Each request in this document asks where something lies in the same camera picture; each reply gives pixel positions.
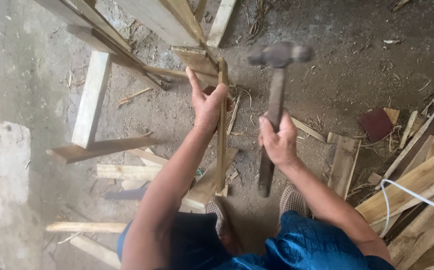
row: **hand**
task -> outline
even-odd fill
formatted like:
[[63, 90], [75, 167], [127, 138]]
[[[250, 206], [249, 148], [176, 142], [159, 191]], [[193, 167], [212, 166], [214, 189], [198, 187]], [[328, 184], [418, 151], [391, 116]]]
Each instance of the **hand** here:
[[265, 147], [270, 160], [279, 168], [303, 166], [302, 161], [297, 157], [297, 127], [292, 123], [290, 114], [284, 110], [280, 120], [280, 131], [277, 133], [274, 132], [274, 128], [266, 115], [267, 113], [259, 118], [260, 147]]
[[[202, 90], [200, 81], [195, 72], [189, 67], [185, 69], [192, 86], [192, 103], [195, 107], [194, 129], [205, 133], [214, 133], [220, 117], [220, 107], [228, 95], [228, 87], [225, 84], [215, 87], [206, 87]], [[232, 110], [233, 102], [227, 99], [227, 112]]]

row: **hammer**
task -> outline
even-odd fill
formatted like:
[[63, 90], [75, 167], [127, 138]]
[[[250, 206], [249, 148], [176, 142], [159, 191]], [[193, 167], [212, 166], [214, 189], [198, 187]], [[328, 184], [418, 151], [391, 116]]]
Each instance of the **hammer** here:
[[[256, 45], [249, 52], [250, 65], [273, 65], [274, 75], [270, 84], [270, 96], [267, 118], [279, 132], [282, 107], [284, 103], [284, 86], [287, 80], [287, 65], [292, 62], [304, 63], [312, 59], [312, 48], [297, 46], [291, 42], [283, 41], [272, 45]], [[259, 175], [259, 193], [267, 198], [274, 177], [275, 164], [270, 160], [265, 148], [262, 150]]]

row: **person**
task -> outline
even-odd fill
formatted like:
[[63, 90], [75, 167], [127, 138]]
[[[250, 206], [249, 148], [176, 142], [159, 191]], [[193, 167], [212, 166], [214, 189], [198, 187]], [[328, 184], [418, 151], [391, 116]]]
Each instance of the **person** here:
[[[297, 129], [288, 112], [277, 133], [265, 115], [259, 118], [259, 145], [292, 182], [281, 198], [278, 233], [265, 241], [265, 255], [239, 255], [218, 199], [211, 199], [205, 214], [179, 212], [228, 93], [224, 84], [202, 89], [195, 73], [186, 72], [194, 127], [155, 176], [119, 237], [122, 270], [394, 269], [385, 243], [365, 219], [297, 157]], [[310, 211], [315, 219], [309, 218]]]

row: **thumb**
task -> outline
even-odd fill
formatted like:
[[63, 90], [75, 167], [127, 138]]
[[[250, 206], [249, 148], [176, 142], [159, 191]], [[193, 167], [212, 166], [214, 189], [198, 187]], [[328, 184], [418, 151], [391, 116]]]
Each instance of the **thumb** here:
[[267, 117], [259, 117], [260, 135], [262, 135], [263, 144], [274, 144], [278, 141], [278, 136], [274, 132], [274, 127]]
[[217, 88], [215, 88], [212, 94], [210, 94], [208, 99], [212, 101], [212, 105], [218, 107], [224, 101], [224, 99], [227, 98], [227, 95], [228, 95], [228, 86], [220, 83], [219, 85], [217, 85]]

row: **concrete floor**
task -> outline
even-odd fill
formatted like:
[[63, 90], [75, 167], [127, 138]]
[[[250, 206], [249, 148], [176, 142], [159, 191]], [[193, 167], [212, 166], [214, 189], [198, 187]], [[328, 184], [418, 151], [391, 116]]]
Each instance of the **concrete floor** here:
[[[113, 1], [97, 1], [97, 9], [127, 36], [133, 18]], [[434, 2], [412, 1], [397, 13], [394, 2], [269, 1], [265, 29], [257, 41], [295, 40], [311, 44], [312, 62], [289, 69], [286, 104], [290, 113], [305, 122], [320, 120], [324, 136], [364, 135], [358, 115], [370, 108], [401, 110], [405, 125], [413, 110], [421, 110], [434, 93]], [[215, 17], [219, 1], [207, 10]], [[243, 94], [230, 146], [240, 149], [234, 168], [242, 181], [231, 182], [226, 205], [246, 252], [264, 251], [263, 242], [274, 233], [280, 194], [287, 180], [276, 172], [271, 196], [262, 199], [255, 186], [258, 128], [255, 121], [266, 110], [270, 67], [250, 67], [247, 14], [252, 20], [256, 4], [239, 0], [216, 55], [226, 58], [231, 77], [250, 91]], [[213, 21], [203, 23], [208, 34]], [[107, 191], [120, 190], [120, 181], [109, 185], [95, 177], [96, 164], [138, 165], [141, 161], [116, 153], [62, 166], [46, 150], [69, 145], [77, 115], [91, 49], [65, 32], [65, 25], [32, 0], [0, 0], [0, 269], [109, 269], [99, 260], [68, 242], [70, 234], [44, 232], [52, 221], [128, 222], [134, 202], [104, 200]], [[144, 62], [183, 70], [184, 64], [145, 26], [131, 34], [136, 54]], [[383, 40], [400, 40], [383, 48]], [[68, 84], [69, 71], [72, 81]], [[166, 144], [152, 149], [170, 158], [193, 124], [189, 84], [174, 80], [167, 92], [151, 91], [116, 108], [117, 101], [146, 86], [115, 66], [107, 88], [97, 140], [128, 138], [149, 131]], [[333, 146], [312, 137], [299, 139], [298, 155], [326, 181], [333, 160]], [[216, 156], [215, 139], [201, 168]], [[354, 181], [364, 172], [382, 174], [395, 158], [388, 142], [375, 150], [362, 148]], [[117, 235], [95, 234], [111, 249]]]

